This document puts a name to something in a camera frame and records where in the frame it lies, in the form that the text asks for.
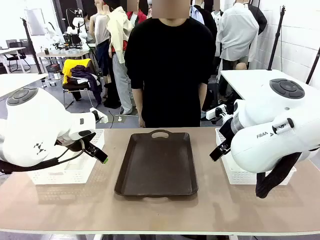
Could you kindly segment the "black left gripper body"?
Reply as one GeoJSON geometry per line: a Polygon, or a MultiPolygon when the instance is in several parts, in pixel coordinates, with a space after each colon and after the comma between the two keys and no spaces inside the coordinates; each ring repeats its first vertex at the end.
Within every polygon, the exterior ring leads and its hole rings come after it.
{"type": "Polygon", "coordinates": [[[60,136],[55,141],[55,145],[66,147],[72,152],[79,152],[85,149],[84,137],[72,140],[71,138],[60,136]]]}

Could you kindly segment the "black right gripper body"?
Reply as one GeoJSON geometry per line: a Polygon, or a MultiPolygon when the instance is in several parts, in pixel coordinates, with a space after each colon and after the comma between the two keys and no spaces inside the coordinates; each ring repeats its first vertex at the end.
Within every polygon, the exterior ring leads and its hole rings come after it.
{"type": "Polygon", "coordinates": [[[233,117],[229,118],[219,129],[220,134],[225,138],[222,143],[227,147],[231,146],[232,139],[237,133],[233,119],[233,117]]]}

